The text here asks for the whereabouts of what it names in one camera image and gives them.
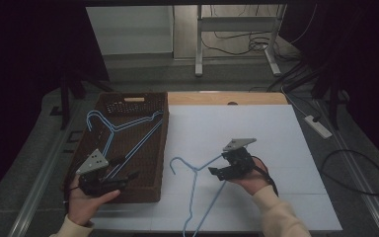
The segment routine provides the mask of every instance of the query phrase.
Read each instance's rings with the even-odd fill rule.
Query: power strip
[[[304,120],[309,123],[313,129],[315,129],[319,135],[321,135],[324,139],[328,139],[332,136],[332,134],[319,122],[319,121],[313,121],[312,116],[307,116],[304,118]]]

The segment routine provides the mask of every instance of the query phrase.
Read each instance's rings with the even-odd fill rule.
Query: sleeve
[[[263,232],[266,237],[311,236],[303,221],[296,217],[292,206],[282,201],[267,186],[253,195],[255,204],[263,214]]]
[[[67,215],[64,217],[63,225],[57,234],[50,235],[50,237],[87,237],[93,228],[77,225],[73,223]]]

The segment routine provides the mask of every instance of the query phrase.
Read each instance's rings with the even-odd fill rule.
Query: white wall
[[[102,55],[173,50],[171,6],[87,8]]]

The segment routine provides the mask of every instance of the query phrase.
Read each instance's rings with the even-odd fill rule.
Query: desk
[[[280,197],[292,203],[312,233],[341,230],[331,201],[310,155],[291,106],[279,93],[169,93],[170,118],[165,148],[161,200],[157,203],[106,204],[92,221],[98,229],[125,232],[181,232],[189,217],[195,167],[217,157],[231,138],[258,141],[248,151],[268,165]],[[239,106],[226,106],[235,102]],[[209,167],[227,166],[219,159]],[[203,169],[197,174],[193,218],[195,231],[222,182]],[[204,233],[260,232],[261,214],[240,187],[227,183],[207,215]]]

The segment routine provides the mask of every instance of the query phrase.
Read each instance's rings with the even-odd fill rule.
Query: brown wicker basket
[[[152,117],[155,112],[162,114],[153,117],[153,120],[142,122],[114,133],[113,140],[107,151],[106,158],[110,166],[123,163],[126,154],[142,140],[142,138],[157,124],[162,124],[134,153],[126,165],[119,171],[119,178],[138,171],[136,179],[131,180],[126,189],[114,199],[114,203],[156,202],[161,197],[162,172],[164,150],[168,132],[168,96],[167,93],[102,93],[95,105],[99,111],[113,125],[121,125],[145,117]],[[68,174],[74,174],[78,164],[82,164],[95,150],[103,151],[111,135],[111,131],[97,117],[89,119],[92,129],[85,129],[79,145],[73,155]]]

